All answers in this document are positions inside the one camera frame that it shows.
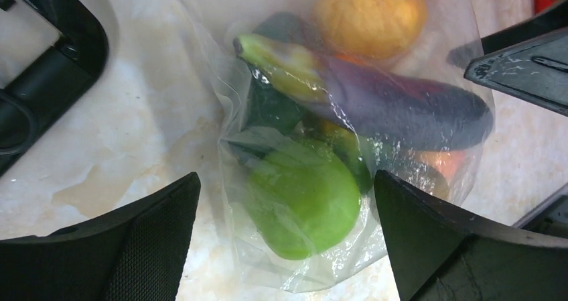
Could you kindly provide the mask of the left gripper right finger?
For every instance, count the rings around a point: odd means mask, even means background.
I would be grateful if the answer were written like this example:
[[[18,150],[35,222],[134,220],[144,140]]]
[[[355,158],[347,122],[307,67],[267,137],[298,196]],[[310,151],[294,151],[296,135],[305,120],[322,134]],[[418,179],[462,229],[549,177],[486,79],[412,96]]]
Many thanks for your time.
[[[567,238],[492,221],[385,170],[374,192],[401,300],[567,299]]]

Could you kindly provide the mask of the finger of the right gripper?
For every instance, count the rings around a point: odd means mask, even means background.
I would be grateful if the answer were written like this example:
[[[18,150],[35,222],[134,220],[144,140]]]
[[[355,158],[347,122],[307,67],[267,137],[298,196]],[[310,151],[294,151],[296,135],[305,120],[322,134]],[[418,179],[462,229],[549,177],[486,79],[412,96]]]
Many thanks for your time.
[[[567,115],[567,0],[480,40],[483,55],[466,60],[449,51],[447,62],[464,78],[501,93]]]

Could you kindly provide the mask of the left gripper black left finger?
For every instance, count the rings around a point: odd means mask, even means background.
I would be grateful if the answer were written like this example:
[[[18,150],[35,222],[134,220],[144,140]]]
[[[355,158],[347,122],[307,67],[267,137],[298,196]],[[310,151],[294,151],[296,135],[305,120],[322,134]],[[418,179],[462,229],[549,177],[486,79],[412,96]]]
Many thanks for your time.
[[[161,190],[45,237],[1,242],[2,300],[174,300],[201,182]]]

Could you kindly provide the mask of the green toy apple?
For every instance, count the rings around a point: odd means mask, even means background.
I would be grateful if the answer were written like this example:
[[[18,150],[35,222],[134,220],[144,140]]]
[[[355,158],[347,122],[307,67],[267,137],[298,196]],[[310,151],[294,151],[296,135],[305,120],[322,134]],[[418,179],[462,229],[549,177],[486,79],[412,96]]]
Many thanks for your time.
[[[279,257],[302,260],[341,243],[361,207],[357,181],[325,143],[280,145],[251,168],[245,209]]]

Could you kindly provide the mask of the purple toy eggplant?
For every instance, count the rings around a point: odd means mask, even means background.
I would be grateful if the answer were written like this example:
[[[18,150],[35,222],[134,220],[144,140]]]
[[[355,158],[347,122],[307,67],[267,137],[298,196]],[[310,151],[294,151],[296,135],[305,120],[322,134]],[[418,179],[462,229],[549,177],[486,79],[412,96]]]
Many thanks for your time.
[[[417,150],[463,150],[482,143],[494,125],[482,97],[446,82],[384,72],[254,33],[236,36],[233,47],[277,92],[362,137]]]

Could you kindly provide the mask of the dark green toy vegetable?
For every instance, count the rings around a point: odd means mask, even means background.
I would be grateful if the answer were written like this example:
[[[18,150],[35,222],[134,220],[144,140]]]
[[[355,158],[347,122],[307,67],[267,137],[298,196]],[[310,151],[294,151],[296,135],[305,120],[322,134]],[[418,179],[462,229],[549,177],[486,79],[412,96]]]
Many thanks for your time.
[[[253,32],[277,40],[325,52],[326,47],[316,26],[290,12],[276,12],[260,23]],[[252,74],[246,99],[246,113],[241,129],[269,127],[282,135],[290,134],[307,111],[276,91],[257,67],[248,64]]]

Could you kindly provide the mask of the clear zip top bag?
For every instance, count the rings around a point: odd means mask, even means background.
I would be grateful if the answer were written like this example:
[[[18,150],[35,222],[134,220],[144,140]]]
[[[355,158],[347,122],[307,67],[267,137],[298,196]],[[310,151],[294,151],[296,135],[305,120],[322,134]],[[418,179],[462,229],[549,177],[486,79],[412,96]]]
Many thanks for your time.
[[[471,0],[180,0],[223,110],[224,217],[247,284],[338,285],[387,255],[374,175],[452,203],[494,128],[462,78]]]

